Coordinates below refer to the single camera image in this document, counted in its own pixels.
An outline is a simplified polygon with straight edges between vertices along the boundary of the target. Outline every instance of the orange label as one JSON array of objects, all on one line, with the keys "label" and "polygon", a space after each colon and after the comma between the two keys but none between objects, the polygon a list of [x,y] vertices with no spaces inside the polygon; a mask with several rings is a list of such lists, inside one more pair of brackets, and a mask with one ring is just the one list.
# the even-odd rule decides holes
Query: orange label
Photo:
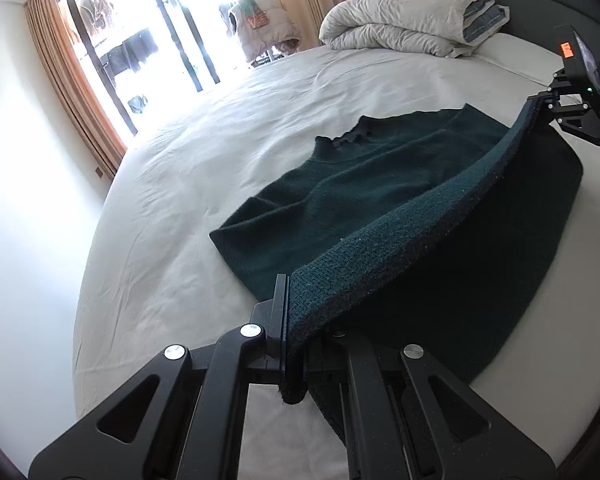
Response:
[{"label": "orange label", "polygon": [[562,55],[564,57],[573,57],[573,50],[571,50],[571,45],[569,43],[562,43],[560,48],[562,49]]}]

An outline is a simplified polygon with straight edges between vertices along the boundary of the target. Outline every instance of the triangular cutout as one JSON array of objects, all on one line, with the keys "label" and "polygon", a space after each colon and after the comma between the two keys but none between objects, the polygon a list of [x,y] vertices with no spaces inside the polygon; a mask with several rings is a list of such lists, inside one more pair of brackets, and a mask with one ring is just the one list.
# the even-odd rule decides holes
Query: triangular cutout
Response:
[{"label": "triangular cutout", "polygon": [[97,428],[126,444],[133,442],[158,384],[157,375],[147,377],[98,421]]},{"label": "triangular cutout", "polygon": [[464,442],[489,429],[488,421],[464,402],[442,379],[431,376],[429,386],[456,441]]}]

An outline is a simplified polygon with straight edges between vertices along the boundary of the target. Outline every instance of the dark green sweater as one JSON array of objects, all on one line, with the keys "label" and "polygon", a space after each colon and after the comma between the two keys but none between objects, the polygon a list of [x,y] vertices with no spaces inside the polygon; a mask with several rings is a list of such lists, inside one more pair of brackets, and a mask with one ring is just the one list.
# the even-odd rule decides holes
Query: dark green sweater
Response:
[{"label": "dark green sweater", "polygon": [[[529,117],[511,129],[468,105],[362,117],[317,137],[210,236],[259,300],[291,274],[291,352],[340,316],[378,343],[423,345],[470,381],[533,298],[582,177],[551,127],[523,139]],[[340,432],[337,390],[312,395]]]}]

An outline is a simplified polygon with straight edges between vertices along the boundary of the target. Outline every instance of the bed sheet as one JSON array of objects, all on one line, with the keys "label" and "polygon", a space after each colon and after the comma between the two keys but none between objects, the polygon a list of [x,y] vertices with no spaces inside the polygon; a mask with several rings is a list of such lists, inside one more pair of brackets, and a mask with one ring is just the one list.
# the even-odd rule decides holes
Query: bed sheet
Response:
[{"label": "bed sheet", "polygon": [[[523,41],[497,37],[499,52]],[[360,115],[465,103],[509,126],[560,65],[523,43],[535,56],[524,70],[490,62],[488,49],[445,59],[315,48],[223,83],[170,127],[141,134],[111,186],[84,274],[74,332],[77,415],[166,346],[211,344],[249,319],[254,298],[208,234],[307,159],[315,136],[339,136]],[[565,138],[584,177],[557,256],[472,383],[556,463],[600,405],[600,148]],[[309,396],[286,406],[275,387],[252,386],[240,478],[345,479],[346,450]]]}]

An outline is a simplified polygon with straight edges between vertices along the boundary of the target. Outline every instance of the white pillow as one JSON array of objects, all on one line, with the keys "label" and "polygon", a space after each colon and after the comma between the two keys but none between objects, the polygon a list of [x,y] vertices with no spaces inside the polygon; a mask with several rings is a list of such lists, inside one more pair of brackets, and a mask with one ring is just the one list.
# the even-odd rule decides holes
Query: white pillow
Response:
[{"label": "white pillow", "polygon": [[485,40],[473,56],[543,86],[549,86],[554,73],[564,67],[558,54],[503,32]]}]

